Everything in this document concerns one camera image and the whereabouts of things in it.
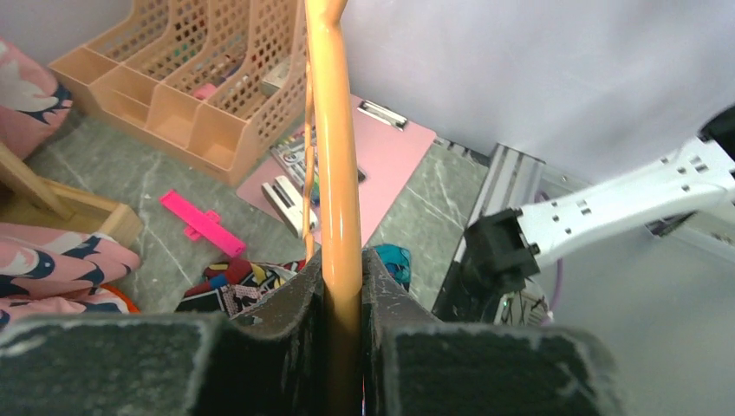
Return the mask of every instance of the marble floor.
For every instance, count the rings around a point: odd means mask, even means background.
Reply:
[[[130,205],[145,229],[132,250],[143,264],[116,285],[144,312],[173,311],[183,293],[201,281],[201,271],[221,253],[192,242],[184,225],[158,201],[175,188],[248,244],[253,261],[303,258],[304,246],[268,214],[248,205],[234,188],[140,144],[104,123],[72,113],[52,140],[28,160],[42,176]],[[430,309],[457,247],[486,168],[432,146],[394,202],[369,245],[390,243],[412,253],[411,294]]]

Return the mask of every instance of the white backdrop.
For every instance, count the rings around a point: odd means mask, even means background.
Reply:
[[[358,95],[593,182],[735,102],[731,0],[351,0],[343,28]]]

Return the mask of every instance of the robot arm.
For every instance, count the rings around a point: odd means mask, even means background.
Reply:
[[[733,174],[735,107],[679,149],[618,178],[542,203],[495,204],[471,218],[433,313],[449,322],[494,322],[503,296],[523,290],[541,267],[656,220],[732,202]]]
[[[694,138],[646,166],[566,197],[524,205],[520,232],[538,267],[661,218],[735,200],[735,161],[716,140]]]

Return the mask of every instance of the orange rod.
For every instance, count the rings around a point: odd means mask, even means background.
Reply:
[[[327,411],[360,411],[362,259],[349,79],[340,17],[346,0],[306,0],[319,155],[322,277],[328,317]]]
[[[306,122],[304,125],[304,148],[306,156],[306,178],[303,181],[303,242],[306,245],[306,261],[314,256],[314,235],[309,228],[311,212],[311,190],[314,187],[314,147],[311,146],[311,124],[314,119],[314,95],[311,84],[311,63],[309,54],[306,60]]]

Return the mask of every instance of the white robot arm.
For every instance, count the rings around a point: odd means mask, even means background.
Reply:
[[[566,197],[523,205],[517,218],[539,267],[661,218],[735,200],[735,161],[700,138],[646,166]]]
[[[434,303],[439,319],[494,322],[504,296],[523,290],[541,267],[624,231],[663,218],[674,218],[675,227],[693,212],[735,201],[735,107],[648,165],[534,203],[530,190],[542,170],[542,161],[498,146]]]

